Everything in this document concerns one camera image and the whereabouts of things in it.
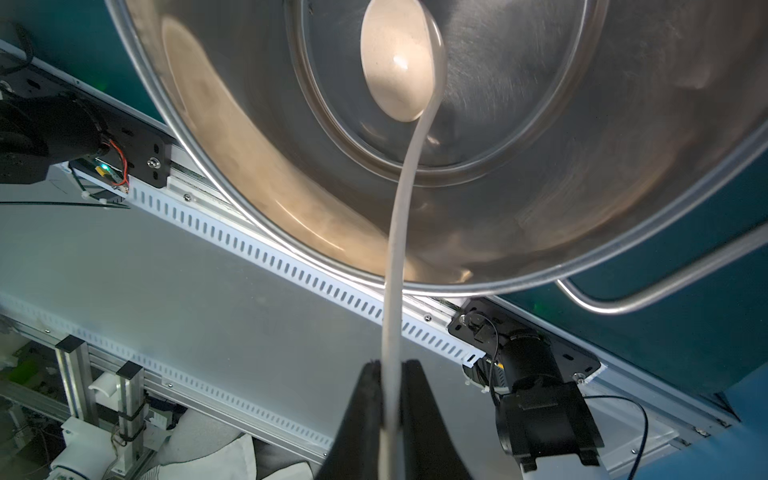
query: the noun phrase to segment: white plastic part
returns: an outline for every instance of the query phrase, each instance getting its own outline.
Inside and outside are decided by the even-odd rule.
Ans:
[[[115,412],[118,410],[118,376],[103,372],[99,377],[88,386],[90,390],[96,392],[96,403],[103,405]]]
[[[70,476],[77,472],[84,478],[102,478],[115,460],[111,433],[75,417],[64,422],[61,430],[67,448],[51,462],[51,470],[63,467],[70,471]]]
[[[160,430],[168,430],[168,426],[173,422],[173,416],[173,412],[163,412],[150,407],[149,413],[147,414],[147,421],[158,427]]]

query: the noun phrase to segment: black mounting bracket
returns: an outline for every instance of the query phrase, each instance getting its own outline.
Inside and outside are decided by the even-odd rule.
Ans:
[[[515,333],[521,331],[534,330],[545,338],[550,344],[552,355],[565,381],[586,378],[600,368],[600,360],[592,353],[553,335],[486,298],[470,299],[453,316],[448,325],[448,331],[456,338],[481,349],[490,357],[496,350],[496,335],[488,321],[493,322],[498,330],[499,351]]]
[[[13,65],[16,63],[11,59],[0,56],[0,67]],[[61,95],[74,97],[85,110],[91,111],[98,117],[101,127],[120,145],[129,162],[128,171],[131,175],[155,188],[166,186],[170,174],[170,149],[176,141],[164,131],[34,65],[27,65],[23,69],[2,75],[0,81],[3,82],[0,84],[0,98],[3,95],[22,99],[52,98]],[[109,148],[105,154],[99,154],[98,158],[115,169],[123,169],[122,161],[113,148]],[[53,158],[51,160],[49,164],[73,159]]]

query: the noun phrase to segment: red wire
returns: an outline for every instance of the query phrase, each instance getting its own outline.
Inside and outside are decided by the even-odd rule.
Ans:
[[[112,185],[114,187],[120,187],[121,185],[127,185],[128,184],[128,160],[125,158],[125,155],[123,154],[123,151],[118,147],[118,144],[114,142],[111,138],[109,139],[109,144],[114,148],[118,155],[120,155],[120,160],[123,161],[123,181],[119,184],[116,184],[115,182],[112,182]]]

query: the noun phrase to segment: metal bracket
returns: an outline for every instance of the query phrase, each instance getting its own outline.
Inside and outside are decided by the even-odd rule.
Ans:
[[[486,298],[472,299],[458,311],[448,331],[489,356],[506,345],[515,334],[535,331],[551,344],[552,354],[566,380],[584,381],[601,368],[598,358],[579,346],[543,330]]]
[[[144,450],[144,367],[126,362],[116,373],[118,376],[118,415],[120,416],[120,437],[125,446],[125,471],[139,459]]]
[[[568,278],[559,279],[555,284],[568,298],[585,310],[601,315],[623,315],[636,312],[682,290],[710,273],[752,253],[766,243],[768,243],[768,223],[762,223],[647,289],[619,300],[596,300],[579,290]]]
[[[55,348],[69,412],[80,420],[98,426],[96,396],[94,391],[88,388],[93,383],[88,344],[70,335],[57,343]]]
[[[7,49],[5,45],[0,45],[0,48]],[[101,130],[107,131],[109,136],[121,146],[128,160],[131,176],[155,188],[166,186],[170,174],[170,152],[175,141],[163,129],[149,124],[144,118],[136,118],[133,112],[126,111],[124,105],[105,101],[102,95],[80,81],[72,84],[40,68],[36,61],[23,71],[3,75],[3,80],[23,98],[73,94],[76,102],[85,109],[94,123],[99,125]],[[118,170],[123,168],[122,161],[114,148],[98,158]]]

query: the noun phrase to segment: white perforated cable tray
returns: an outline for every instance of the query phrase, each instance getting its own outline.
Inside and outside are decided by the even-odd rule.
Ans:
[[[234,222],[227,222],[222,216],[217,219],[213,212],[204,213],[199,210],[202,208],[200,204],[189,195],[190,201],[178,201],[165,191],[132,177],[127,201],[381,325],[381,295],[363,286],[353,286],[331,277],[291,256],[257,233],[247,231]],[[472,366],[485,355],[482,350],[451,336],[444,327],[426,322],[407,309],[403,310],[402,334],[424,348],[462,365]]]

